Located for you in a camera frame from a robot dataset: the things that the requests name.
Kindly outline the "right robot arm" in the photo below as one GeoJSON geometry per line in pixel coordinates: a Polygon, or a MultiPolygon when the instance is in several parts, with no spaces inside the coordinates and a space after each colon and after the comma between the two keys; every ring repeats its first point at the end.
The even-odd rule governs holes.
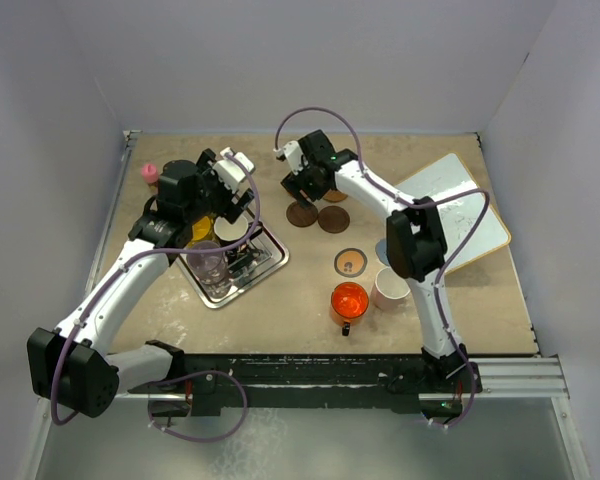
{"type": "Polygon", "coordinates": [[[301,204],[309,205],[337,190],[384,222],[389,266],[406,280],[420,321],[422,356],[428,363],[426,383],[436,391],[447,391],[463,374],[467,390],[475,394],[477,374],[453,324],[445,291],[448,245],[436,203],[429,197],[403,195],[357,153],[337,151],[321,130],[275,144],[274,155],[289,168],[282,186],[301,204]]]}

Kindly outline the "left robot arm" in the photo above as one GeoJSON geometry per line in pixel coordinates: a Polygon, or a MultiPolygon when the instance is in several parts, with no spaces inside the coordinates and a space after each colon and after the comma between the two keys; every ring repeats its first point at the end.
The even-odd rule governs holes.
{"type": "Polygon", "coordinates": [[[101,415],[114,397],[154,383],[182,387],[182,352],[160,341],[112,354],[120,327],[148,288],[187,253],[204,216],[235,222],[259,195],[253,162],[230,148],[204,150],[197,161],[166,163],[153,195],[134,222],[116,261],[82,303],[54,329],[36,329],[26,348],[34,392],[50,402],[54,424],[101,415]]]}

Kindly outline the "dark wood coaster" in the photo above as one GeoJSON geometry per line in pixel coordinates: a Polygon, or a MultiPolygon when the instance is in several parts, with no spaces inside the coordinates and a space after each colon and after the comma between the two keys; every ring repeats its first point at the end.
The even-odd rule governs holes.
{"type": "Polygon", "coordinates": [[[295,201],[287,207],[285,215],[291,225],[306,228],[317,221],[319,212],[314,205],[303,206],[295,201]]]}
{"type": "Polygon", "coordinates": [[[322,208],[318,214],[320,228],[331,234],[344,232],[350,225],[350,216],[346,210],[338,206],[322,208]]]}

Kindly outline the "dark wood coaster top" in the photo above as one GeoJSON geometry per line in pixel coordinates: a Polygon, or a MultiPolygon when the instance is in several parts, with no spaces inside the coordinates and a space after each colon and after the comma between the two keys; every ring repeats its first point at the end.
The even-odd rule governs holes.
{"type": "Polygon", "coordinates": [[[291,225],[306,228],[317,221],[319,212],[314,205],[303,206],[295,201],[287,207],[285,215],[291,225]]]}

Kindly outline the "pink mug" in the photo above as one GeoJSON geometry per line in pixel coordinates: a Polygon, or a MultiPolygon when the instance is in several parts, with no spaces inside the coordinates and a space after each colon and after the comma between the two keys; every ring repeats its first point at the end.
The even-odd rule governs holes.
{"type": "Polygon", "coordinates": [[[380,310],[393,311],[405,303],[410,293],[406,280],[386,267],[377,273],[370,298],[374,306],[380,310]]]}

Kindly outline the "silver metal tray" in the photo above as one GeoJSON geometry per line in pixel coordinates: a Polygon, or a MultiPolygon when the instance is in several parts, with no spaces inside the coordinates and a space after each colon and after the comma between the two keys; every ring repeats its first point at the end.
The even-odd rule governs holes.
{"type": "Polygon", "coordinates": [[[289,261],[289,250],[263,220],[259,221],[259,226],[247,243],[248,247],[241,252],[236,261],[228,261],[231,288],[219,298],[210,297],[204,290],[192,274],[185,255],[181,255],[176,261],[176,265],[206,307],[219,309],[226,306],[283,268],[289,261]]]}

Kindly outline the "dark wood coaster bottom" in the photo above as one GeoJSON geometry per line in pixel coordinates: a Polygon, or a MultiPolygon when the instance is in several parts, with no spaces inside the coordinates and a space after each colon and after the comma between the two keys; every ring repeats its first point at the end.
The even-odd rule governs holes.
{"type": "Polygon", "coordinates": [[[318,214],[320,228],[331,234],[344,232],[350,225],[350,216],[346,210],[338,206],[322,208],[318,214]]]}

